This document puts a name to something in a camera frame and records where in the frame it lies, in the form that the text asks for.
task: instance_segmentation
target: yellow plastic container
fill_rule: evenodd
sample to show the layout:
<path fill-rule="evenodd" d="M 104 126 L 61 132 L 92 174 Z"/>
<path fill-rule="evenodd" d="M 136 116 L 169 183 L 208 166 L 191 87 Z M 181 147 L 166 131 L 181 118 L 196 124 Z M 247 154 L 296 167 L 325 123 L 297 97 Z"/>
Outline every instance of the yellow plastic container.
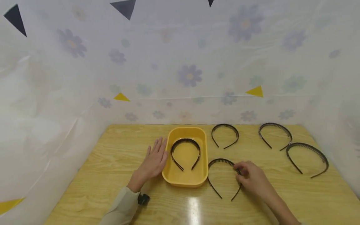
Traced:
<path fill-rule="evenodd" d="M 191 143 L 182 143 L 173 152 L 174 159 L 184 168 L 184 171 L 172 161 L 170 150 L 172 145 L 179 139 L 190 138 L 200 146 L 200 160 L 193 170 L 191 167 L 199 156 L 199 152 Z M 197 188 L 201 186 L 209 175 L 207 142 L 205 131 L 198 127 L 177 127 L 170 131 L 166 145 L 169 152 L 164 170 L 163 178 L 171 185 L 177 187 Z"/>

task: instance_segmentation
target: left hand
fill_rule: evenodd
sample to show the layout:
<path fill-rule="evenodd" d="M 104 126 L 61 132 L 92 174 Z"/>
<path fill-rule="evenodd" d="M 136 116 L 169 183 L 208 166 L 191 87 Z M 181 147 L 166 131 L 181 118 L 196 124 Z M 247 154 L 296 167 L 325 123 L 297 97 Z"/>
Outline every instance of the left hand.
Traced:
<path fill-rule="evenodd" d="M 168 152 L 165 151 L 167 138 L 156 139 L 153 149 L 148 147 L 145 159 L 140 167 L 135 170 L 127 187 L 134 193 L 139 192 L 149 179 L 159 175 L 165 167 Z"/>

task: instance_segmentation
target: yellow triangle flag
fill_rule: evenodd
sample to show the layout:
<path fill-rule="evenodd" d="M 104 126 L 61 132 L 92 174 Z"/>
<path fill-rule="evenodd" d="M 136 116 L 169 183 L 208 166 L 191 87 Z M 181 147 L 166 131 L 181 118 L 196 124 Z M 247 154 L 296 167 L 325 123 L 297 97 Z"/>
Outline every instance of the yellow triangle flag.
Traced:
<path fill-rule="evenodd" d="M 262 89 L 261 89 L 261 85 L 260 86 L 257 86 L 256 88 L 253 88 L 251 90 L 248 90 L 247 92 L 245 92 L 247 94 L 250 94 L 250 95 L 255 95 L 255 96 L 258 96 L 258 97 L 264 97 L 262 95 Z"/>
<path fill-rule="evenodd" d="M 0 215 L 6 213 L 13 207 L 15 207 L 17 204 L 22 202 L 25 198 L 19 198 L 14 200 L 9 200 L 6 202 L 0 202 Z"/>
<path fill-rule="evenodd" d="M 130 100 L 129 100 L 125 95 L 123 95 L 121 92 L 120 92 L 117 96 L 115 96 L 114 99 L 115 99 L 115 100 L 118 100 L 118 101 L 127 101 L 127 102 L 130 101 Z"/>

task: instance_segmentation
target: beige sleeve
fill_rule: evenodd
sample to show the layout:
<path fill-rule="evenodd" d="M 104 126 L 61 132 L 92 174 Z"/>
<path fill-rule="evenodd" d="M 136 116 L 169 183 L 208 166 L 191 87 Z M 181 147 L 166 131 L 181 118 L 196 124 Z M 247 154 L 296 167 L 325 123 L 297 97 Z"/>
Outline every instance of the beige sleeve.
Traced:
<path fill-rule="evenodd" d="M 138 196 L 129 188 L 121 189 L 111 208 L 101 219 L 99 225 L 127 225 L 134 217 L 138 208 Z"/>

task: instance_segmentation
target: white backdrop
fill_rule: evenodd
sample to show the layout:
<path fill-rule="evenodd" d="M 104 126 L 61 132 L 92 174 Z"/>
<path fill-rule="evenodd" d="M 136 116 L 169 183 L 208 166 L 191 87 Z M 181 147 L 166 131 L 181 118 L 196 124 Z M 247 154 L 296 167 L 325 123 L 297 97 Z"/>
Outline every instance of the white backdrop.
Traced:
<path fill-rule="evenodd" d="M 0 3 L 0 224 L 42 224 L 111 123 L 300 123 L 360 196 L 358 1 L 110 2 Z"/>

